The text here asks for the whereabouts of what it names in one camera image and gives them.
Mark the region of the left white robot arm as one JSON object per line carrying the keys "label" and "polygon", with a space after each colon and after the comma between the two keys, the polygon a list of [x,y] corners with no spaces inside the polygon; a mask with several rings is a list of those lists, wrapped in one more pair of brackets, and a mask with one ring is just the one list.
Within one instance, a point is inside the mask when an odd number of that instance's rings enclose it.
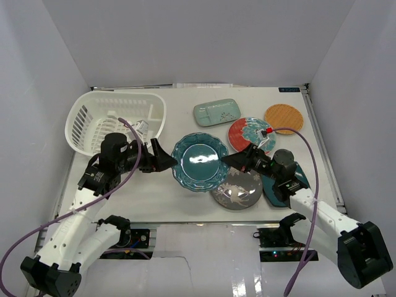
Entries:
{"label": "left white robot arm", "polygon": [[69,216],[63,216],[49,241],[35,257],[26,257],[20,269],[29,285],[50,296],[74,296],[82,272],[112,246],[130,242],[130,220],[110,215],[99,220],[99,229],[88,239],[85,232],[99,210],[135,170],[143,173],[165,171],[177,161],[167,154],[156,138],[151,139],[152,152],[139,140],[127,141],[118,132],[107,134],[100,152],[88,162],[77,184]]}

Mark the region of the teal scalloped round plate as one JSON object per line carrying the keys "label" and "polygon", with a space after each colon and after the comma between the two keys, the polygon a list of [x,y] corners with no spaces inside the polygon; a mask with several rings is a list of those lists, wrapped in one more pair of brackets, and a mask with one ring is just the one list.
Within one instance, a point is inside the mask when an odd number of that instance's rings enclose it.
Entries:
{"label": "teal scalloped round plate", "polygon": [[214,190],[227,178],[230,167],[222,162],[228,148],[217,137],[196,132],[179,140],[171,156],[178,162],[172,167],[180,186],[192,192]]}

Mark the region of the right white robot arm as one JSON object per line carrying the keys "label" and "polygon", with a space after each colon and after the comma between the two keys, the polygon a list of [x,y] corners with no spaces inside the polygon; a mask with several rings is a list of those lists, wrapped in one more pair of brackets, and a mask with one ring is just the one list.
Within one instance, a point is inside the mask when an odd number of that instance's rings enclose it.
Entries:
{"label": "right white robot arm", "polygon": [[309,245],[326,256],[343,278],[361,289],[390,272],[394,264],[380,229],[372,222],[360,223],[324,201],[296,175],[297,163],[289,150],[268,157],[254,144],[222,157],[222,162],[243,173],[251,170],[274,181],[275,197],[294,212],[280,221],[279,238],[288,246],[310,240]]}

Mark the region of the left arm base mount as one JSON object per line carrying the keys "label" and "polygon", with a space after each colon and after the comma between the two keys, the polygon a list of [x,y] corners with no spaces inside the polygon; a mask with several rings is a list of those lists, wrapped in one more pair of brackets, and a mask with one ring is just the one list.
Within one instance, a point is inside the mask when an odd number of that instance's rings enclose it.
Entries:
{"label": "left arm base mount", "polygon": [[149,229],[130,229],[121,236],[114,246],[110,247],[112,252],[105,254],[104,259],[116,260],[149,260],[153,252],[149,252]]}

